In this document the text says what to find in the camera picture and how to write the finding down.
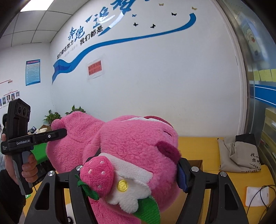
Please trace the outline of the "person's left hand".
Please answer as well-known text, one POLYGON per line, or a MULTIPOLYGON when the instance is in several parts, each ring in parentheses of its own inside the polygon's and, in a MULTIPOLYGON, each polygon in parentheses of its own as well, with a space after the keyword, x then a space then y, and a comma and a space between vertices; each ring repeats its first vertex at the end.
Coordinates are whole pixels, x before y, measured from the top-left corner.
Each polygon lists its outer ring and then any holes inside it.
MULTIPOLYGON (((5 155, 5 168, 9 176, 18 184, 16 174, 14 171, 13 160, 9 155, 5 155)), ((28 162, 22 166, 22 176, 26 179, 27 182, 33 183, 38 179, 38 168, 36 167, 37 160, 33 154, 30 154, 28 157, 28 162)))

